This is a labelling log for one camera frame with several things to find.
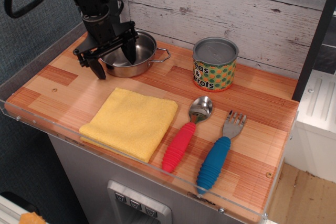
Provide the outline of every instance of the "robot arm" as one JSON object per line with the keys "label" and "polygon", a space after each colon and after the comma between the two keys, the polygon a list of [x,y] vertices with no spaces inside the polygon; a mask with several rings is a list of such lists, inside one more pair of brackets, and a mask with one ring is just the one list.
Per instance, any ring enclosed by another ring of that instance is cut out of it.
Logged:
{"label": "robot arm", "polygon": [[[12,12],[12,0],[5,0],[5,10],[12,18],[21,17],[43,0],[34,0],[16,13]],[[121,48],[125,57],[135,62],[135,41],[138,34],[133,21],[120,23],[119,15],[123,8],[122,0],[73,0],[81,10],[81,18],[88,36],[74,53],[82,67],[90,67],[99,79],[106,75],[98,59]],[[119,1],[120,8],[111,13],[108,3]]]}

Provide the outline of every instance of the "can lid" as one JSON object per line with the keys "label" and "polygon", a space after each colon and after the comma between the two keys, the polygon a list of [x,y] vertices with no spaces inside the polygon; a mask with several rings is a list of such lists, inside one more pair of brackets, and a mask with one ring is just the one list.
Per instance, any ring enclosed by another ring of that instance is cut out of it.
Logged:
{"label": "can lid", "polygon": [[227,65],[237,59],[238,47],[232,41],[209,37],[198,41],[193,48],[193,58],[210,65]]}

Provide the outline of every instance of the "tin can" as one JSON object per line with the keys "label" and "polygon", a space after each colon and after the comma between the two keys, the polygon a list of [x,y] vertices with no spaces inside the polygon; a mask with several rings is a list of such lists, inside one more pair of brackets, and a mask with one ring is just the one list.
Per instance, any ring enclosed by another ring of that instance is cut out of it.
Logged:
{"label": "tin can", "polygon": [[238,47],[232,41],[209,37],[193,48],[193,81],[201,89],[219,92],[228,89],[235,76]]}

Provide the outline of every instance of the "blue fork handle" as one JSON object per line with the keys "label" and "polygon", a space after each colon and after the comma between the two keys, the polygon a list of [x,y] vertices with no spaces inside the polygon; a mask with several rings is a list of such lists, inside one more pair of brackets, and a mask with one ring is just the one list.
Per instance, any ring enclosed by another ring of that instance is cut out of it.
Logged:
{"label": "blue fork handle", "polygon": [[[198,172],[196,181],[198,186],[207,190],[212,188],[222,170],[230,146],[231,140],[227,136],[222,136],[216,141]],[[206,193],[200,188],[197,189],[197,192],[201,195]]]}

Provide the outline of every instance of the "wooden tabletop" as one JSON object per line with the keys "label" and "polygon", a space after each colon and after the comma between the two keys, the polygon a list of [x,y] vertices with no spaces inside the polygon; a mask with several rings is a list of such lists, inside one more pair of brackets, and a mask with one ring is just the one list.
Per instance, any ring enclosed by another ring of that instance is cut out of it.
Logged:
{"label": "wooden tabletop", "polygon": [[[291,97],[297,80],[238,64],[233,85],[228,90],[207,92],[192,81],[192,51],[159,41],[158,47],[171,52],[169,60],[154,63],[137,77],[118,78],[107,74],[106,80],[99,80],[89,68],[82,68],[72,54],[84,39],[85,35],[15,92],[7,100],[7,110],[43,131],[114,158],[190,197],[197,194],[195,181],[199,168],[213,143],[222,136],[229,111],[246,114],[246,124],[233,139],[215,186],[200,202],[217,209],[224,207],[227,213],[245,222],[258,222],[270,197],[296,115],[298,102]],[[158,51],[155,58],[164,58],[163,54]],[[175,118],[149,165],[80,141],[79,128],[90,122],[116,87],[178,103]],[[203,95],[213,101],[212,116],[197,125],[173,176],[162,172],[161,161],[167,146],[189,121],[191,103]]]}

